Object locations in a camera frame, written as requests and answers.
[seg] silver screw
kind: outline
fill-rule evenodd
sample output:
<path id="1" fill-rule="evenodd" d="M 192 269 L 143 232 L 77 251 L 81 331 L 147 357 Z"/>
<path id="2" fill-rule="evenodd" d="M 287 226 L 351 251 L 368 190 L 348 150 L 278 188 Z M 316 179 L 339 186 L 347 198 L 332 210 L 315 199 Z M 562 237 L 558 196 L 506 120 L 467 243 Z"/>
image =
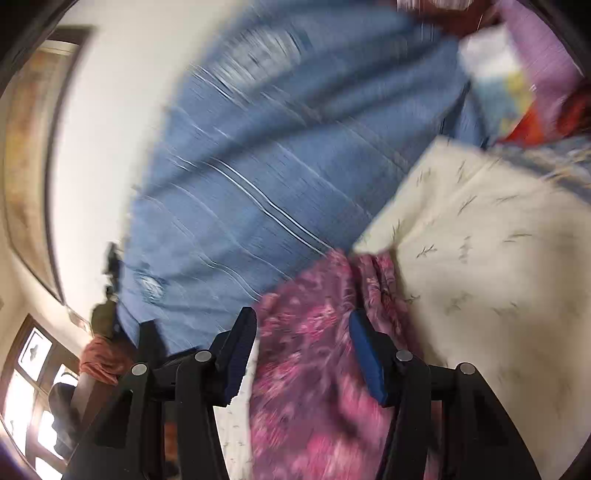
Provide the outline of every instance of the silver screw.
<path id="1" fill-rule="evenodd" d="M 464 375 L 472 375 L 476 373 L 476 367 L 474 367 L 472 364 L 461 364 L 460 372 L 462 372 Z"/>
<path id="2" fill-rule="evenodd" d="M 147 371 L 148 367 L 146 367 L 144 364 L 136 364 L 131 369 L 131 373 L 133 373 L 136 377 L 143 375 Z"/>
<path id="3" fill-rule="evenodd" d="M 209 362 L 212 357 L 212 353 L 209 350 L 200 350 L 195 354 L 195 360 L 197 362 Z"/>
<path id="4" fill-rule="evenodd" d="M 399 350 L 396 352 L 396 358 L 401 362 L 410 362 L 413 359 L 413 355 L 408 350 Z"/>

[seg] pink floral fabric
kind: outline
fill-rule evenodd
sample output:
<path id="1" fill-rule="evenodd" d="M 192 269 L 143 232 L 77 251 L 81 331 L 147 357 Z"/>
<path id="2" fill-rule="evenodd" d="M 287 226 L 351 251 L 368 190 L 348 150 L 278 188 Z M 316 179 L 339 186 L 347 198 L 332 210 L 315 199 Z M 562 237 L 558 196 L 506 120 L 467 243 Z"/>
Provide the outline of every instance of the pink floral fabric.
<path id="1" fill-rule="evenodd" d="M 348 321 L 361 305 L 376 330 L 421 354 L 388 253 L 349 261 L 331 251 L 255 306 L 256 480 L 374 480 L 392 409 L 369 395 L 355 358 Z"/>

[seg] purple fabric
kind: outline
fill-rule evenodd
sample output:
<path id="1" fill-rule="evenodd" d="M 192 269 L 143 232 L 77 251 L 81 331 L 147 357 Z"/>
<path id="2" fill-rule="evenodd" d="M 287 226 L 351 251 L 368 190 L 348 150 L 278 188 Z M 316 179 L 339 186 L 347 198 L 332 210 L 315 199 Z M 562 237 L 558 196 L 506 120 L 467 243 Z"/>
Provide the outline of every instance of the purple fabric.
<path id="1" fill-rule="evenodd" d="M 257 480 L 373 480 L 392 409 L 369 395 L 349 337 L 362 299 L 376 330 L 420 355 L 388 253 L 349 262 L 330 251 L 256 306 L 259 357 L 250 402 Z M 426 478 L 436 478 L 429 461 Z"/>
<path id="2" fill-rule="evenodd" d="M 498 6 L 535 86 L 537 111 L 548 139 L 557 138 L 556 120 L 564 101 L 583 76 L 562 42 L 538 15 L 518 0 L 499 0 Z"/>

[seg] framed painting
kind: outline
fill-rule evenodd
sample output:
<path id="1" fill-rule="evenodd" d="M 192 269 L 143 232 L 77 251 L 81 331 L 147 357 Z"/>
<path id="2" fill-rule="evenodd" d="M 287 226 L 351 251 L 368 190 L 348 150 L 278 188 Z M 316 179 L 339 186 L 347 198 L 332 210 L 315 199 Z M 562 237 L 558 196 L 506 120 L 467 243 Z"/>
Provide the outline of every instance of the framed painting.
<path id="1" fill-rule="evenodd" d="M 66 86 L 89 30 L 58 29 L 11 80 L 4 146 L 4 195 L 12 249 L 64 303 L 51 247 L 48 179 Z"/>

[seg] cream fabric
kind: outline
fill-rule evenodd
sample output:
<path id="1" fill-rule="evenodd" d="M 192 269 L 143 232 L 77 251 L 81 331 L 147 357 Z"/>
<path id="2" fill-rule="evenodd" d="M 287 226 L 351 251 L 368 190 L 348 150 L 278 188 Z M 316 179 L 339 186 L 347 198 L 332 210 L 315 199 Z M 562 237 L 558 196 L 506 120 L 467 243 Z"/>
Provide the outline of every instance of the cream fabric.
<path id="1" fill-rule="evenodd" d="M 432 364 L 471 362 L 544 480 L 591 432 L 591 207 L 438 138 L 355 246 L 394 246 Z"/>

